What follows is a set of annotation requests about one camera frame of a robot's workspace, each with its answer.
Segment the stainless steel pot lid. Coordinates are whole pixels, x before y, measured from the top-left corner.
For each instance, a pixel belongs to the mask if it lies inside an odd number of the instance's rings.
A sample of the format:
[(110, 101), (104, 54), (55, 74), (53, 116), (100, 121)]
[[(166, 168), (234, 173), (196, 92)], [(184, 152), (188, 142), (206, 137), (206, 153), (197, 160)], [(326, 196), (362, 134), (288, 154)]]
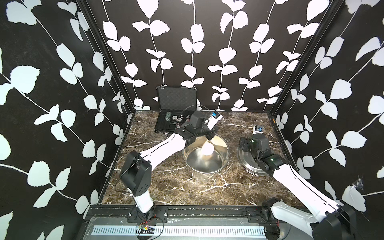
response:
[(240, 147), (237, 149), (237, 159), (239, 164), (250, 174), (254, 176), (267, 176), (268, 174), (263, 171), (256, 163), (251, 153), (244, 152)]

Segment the white plastic ladle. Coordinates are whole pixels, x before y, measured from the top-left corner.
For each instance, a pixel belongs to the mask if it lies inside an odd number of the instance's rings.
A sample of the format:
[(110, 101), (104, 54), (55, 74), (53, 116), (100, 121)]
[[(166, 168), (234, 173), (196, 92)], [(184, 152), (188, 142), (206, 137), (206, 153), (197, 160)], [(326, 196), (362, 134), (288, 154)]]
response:
[(210, 140), (206, 140), (201, 148), (201, 153), (204, 156), (211, 155), (215, 150), (215, 146), (210, 142)]

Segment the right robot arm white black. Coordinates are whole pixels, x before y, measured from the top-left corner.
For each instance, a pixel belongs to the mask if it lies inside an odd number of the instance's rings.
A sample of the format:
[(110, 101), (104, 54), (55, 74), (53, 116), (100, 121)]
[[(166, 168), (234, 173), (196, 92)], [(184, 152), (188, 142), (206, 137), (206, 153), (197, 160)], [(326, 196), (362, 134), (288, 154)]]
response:
[(261, 215), (266, 222), (286, 222), (314, 240), (355, 240), (358, 236), (355, 210), (328, 198), (280, 155), (269, 147), (268, 138), (261, 132), (251, 138), (241, 137), (238, 146), (251, 162), (291, 191), (308, 209), (293, 208), (276, 198), (263, 203)]

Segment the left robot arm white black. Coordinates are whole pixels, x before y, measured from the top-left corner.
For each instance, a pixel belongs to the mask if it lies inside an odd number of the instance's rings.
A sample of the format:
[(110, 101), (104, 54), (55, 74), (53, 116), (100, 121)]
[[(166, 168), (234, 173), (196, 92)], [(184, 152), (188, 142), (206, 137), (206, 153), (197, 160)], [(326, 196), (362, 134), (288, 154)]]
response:
[(198, 137), (206, 137), (209, 141), (216, 135), (216, 124), (223, 118), (219, 112), (195, 111), (188, 122), (175, 130), (169, 138), (156, 146), (140, 153), (131, 151), (119, 175), (120, 181), (133, 195), (136, 208), (147, 214), (154, 208), (149, 193), (152, 182), (152, 171), (171, 155), (184, 150), (194, 143)]

